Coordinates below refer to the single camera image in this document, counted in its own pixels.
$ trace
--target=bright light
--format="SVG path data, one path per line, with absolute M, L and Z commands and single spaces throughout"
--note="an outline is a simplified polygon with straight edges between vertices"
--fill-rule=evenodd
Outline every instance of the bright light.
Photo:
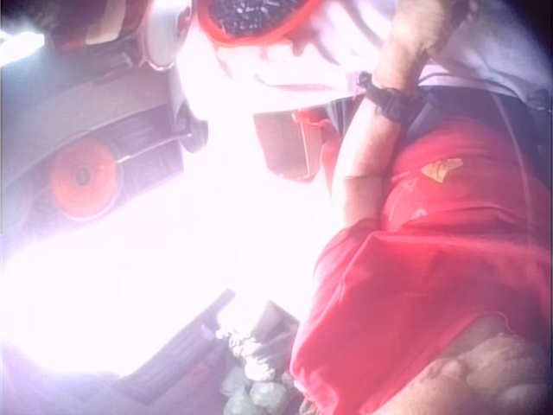
M 184 175 L 14 256 L 6 338 L 45 367 L 124 375 L 225 288 L 299 316 L 332 232 L 326 186 L 273 176 L 252 129 L 233 116 L 212 124 Z
M 0 67 L 19 61 L 44 46 L 44 35 L 34 32 L 22 32 L 17 35 L 6 35 L 3 32 L 0 45 Z

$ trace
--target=sleeve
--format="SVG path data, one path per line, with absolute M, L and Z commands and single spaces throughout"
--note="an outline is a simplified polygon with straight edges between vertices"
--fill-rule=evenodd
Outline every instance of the sleeve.
M 375 220 L 362 220 L 339 232 L 325 247 L 315 266 L 315 292 L 307 318 L 296 336 L 290 372 L 320 408 L 336 407 L 340 397 L 322 373 L 335 366 L 343 343 L 344 323 L 351 320 L 342 303 L 344 277 L 365 241 L 377 229 Z

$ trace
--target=hand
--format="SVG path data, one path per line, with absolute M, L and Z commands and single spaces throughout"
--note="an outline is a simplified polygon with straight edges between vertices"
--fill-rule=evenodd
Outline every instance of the hand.
M 429 58 L 477 10 L 476 0 L 399 0 L 391 35 L 413 53 Z

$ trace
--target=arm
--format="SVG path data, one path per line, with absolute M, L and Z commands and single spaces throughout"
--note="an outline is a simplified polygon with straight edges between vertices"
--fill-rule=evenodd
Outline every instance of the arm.
M 400 1 L 372 75 L 375 86 L 407 94 L 416 90 L 429 57 L 453 31 L 453 4 L 453 0 Z M 332 197 L 341 227 L 380 215 L 382 175 L 402 128 L 375 110 L 367 99 L 361 103 L 340 149 Z

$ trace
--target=red jacket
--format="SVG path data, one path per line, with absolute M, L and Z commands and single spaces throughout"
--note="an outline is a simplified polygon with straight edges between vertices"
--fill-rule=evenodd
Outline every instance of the red jacket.
M 372 413 L 475 318 L 529 340 L 551 312 L 550 191 L 505 137 L 449 123 L 397 158 L 381 220 L 315 268 L 291 373 L 326 414 Z

